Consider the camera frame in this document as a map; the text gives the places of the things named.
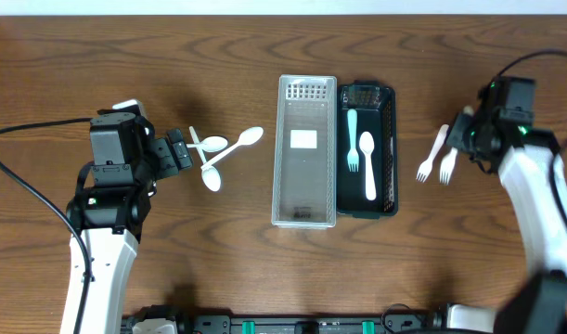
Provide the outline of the white fork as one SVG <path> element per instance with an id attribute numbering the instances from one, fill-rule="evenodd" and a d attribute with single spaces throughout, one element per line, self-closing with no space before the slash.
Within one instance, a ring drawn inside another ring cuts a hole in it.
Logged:
<path id="1" fill-rule="evenodd" d="M 447 186 L 450 182 L 452 173 L 456 165 L 458 150 L 451 148 L 450 151 L 443 157 L 440 165 L 440 182 Z"/>
<path id="2" fill-rule="evenodd" d="M 445 143 L 445 139 L 446 139 L 446 136 L 448 134 L 449 128 L 450 128 L 450 126 L 448 124 L 443 124 L 440 127 L 440 129 L 439 129 L 439 131 L 438 131 L 438 133 L 435 137 L 435 140 L 433 142 L 431 151 L 430 151 L 427 159 L 418 168 L 416 179 L 419 182 L 424 183 L 428 179 L 428 177 L 429 177 L 429 175 L 432 171 L 433 162 L 434 162 L 437 154 L 439 153 L 441 147 Z"/>

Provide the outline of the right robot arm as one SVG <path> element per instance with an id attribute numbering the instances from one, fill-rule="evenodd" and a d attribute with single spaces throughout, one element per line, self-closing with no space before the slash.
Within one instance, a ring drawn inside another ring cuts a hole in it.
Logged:
<path id="1" fill-rule="evenodd" d="M 529 279 L 501 309 L 454 304 L 445 329 L 458 333 L 567 333 L 567 185 L 562 148 L 536 129 L 535 81 L 497 76 L 477 111 L 465 109 L 446 144 L 506 189 L 525 251 Z"/>

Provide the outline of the white spoon group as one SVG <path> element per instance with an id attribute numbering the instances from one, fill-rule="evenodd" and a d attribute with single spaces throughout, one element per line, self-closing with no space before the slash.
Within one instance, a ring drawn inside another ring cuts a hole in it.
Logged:
<path id="1" fill-rule="evenodd" d="M 370 132 L 363 132 L 359 138 L 359 148 L 365 157 L 365 194 L 366 199 L 373 201 L 377 198 L 375 177 L 373 173 L 372 153 L 375 148 L 374 139 Z"/>

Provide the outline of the pale blue fork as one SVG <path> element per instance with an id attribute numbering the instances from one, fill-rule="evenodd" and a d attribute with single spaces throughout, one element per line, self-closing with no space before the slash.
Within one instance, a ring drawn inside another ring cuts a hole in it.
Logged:
<path id="1" fill-rule="evenodd" d="M 359 168 L 359 154 L 356 150 L 357 112 L 355 109 L 349 109 L 347 111 L 347 126 L 350 145 L 347 153 L 347 164 L 351 173 L 357 173 Z"/>

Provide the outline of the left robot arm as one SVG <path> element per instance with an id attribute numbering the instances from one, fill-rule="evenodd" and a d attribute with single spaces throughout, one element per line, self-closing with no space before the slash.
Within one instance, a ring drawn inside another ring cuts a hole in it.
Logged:
<path id="1" fill-rule="evenodd" d="M 126 100 L 90 122 L 93 159 L 67 206 L 71 274 L 60 330 L 117 333 L 126 283 L 159 180 L 189 169 L 182 132 L 158 137 L 142 103 Z"/>

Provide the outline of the white spoon horizontal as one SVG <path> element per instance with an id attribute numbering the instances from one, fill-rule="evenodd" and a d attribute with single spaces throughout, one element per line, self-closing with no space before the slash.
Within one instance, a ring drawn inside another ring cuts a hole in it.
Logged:
<path id="1" fill-rule="evenodd" d="M 227 139 L 219 135 L 209 136 L 200 141 L 198 144 L 187 144 L 187 148 L 195 148 L 196 150 L 209 153 L 221 151 L 227 146 Z"/>

